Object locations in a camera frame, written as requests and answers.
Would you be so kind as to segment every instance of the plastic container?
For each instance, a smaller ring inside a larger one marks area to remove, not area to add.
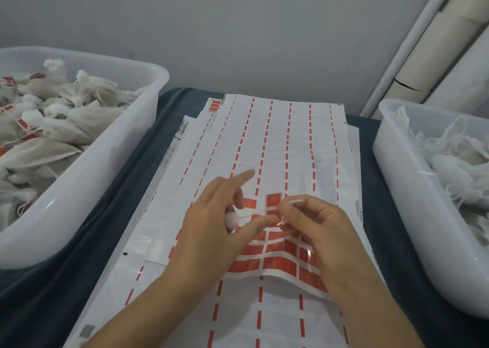
[[[66,245],[155,122],[158,93],[169,79],[166,69],[150,63],[46,47],[0,49],[0,76],[42,71],[46,59],[63,60],[68,79],[85,70],[118,83],[122,90],[148,89],[0,233],[3,269],[37,264]]]
[[[462,311],[489,318],[489,253],[470,232],[438,178],[398,125],[394,112],[404,106],[414,134],[439,137],[459,116],[467,133],[484,139],[489,120],[455,111],[383,100],[384,116],[374,142],[374,155],[399,214],[431,283]]]

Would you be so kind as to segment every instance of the blue fabric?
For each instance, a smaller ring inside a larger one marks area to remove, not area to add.
[[[0,271],[0,347],[62,347],[184,115],[223,94],[177,88],[158,101],[156,122],[72,240],[46,261]],[[379,122],[360,129],[365,232],[395,300],[427,348],[489,346],[489,323],[448,304],[426,278],[372,154]]]

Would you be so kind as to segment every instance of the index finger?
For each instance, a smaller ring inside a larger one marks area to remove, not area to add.
[[[292,200],[299,200],[299,199],[302,201],[293,204],[297,209],[302,211],[307,210],[310,213],[314,213],[315,215],[318,215],[320,218],[322,217],[321,212],[336,206],[328,203],[327,201],[309,195],[287,196],[282,200],[282,202],[289,202]]]
[[[236,174],[232,178],[226,179],[214,192],[210,203],[225,208],[231,202],[236,192],[241,190],[241,186],[253,178],[254,175],[255,170],[249,169],[240,174]]]

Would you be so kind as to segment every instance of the forearm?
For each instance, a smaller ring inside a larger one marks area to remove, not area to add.
[[[339,297],[351,346],[423,348],[416,330],[379,279]]]
[[[158,347],[200,299],[200,295],[193,295],[163,274],[83,347]]]

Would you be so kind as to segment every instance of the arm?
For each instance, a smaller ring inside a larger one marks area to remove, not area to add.
[[[302,199],[291,205],[290,200]],[[354,347],[422,348],[411,322],[378,275],[346,213],[316,197],[287,197],[280,213],[312,241],[329,293],[338,303]]]
[[[163,274],[104,325],[84,348],[158,347],[224,276],[254,237],[277,221],[260,216],[229,234],[224,213],[229,203],[242,206],[241,186],[254,170],[214,179],[187,210],[180,239]]]

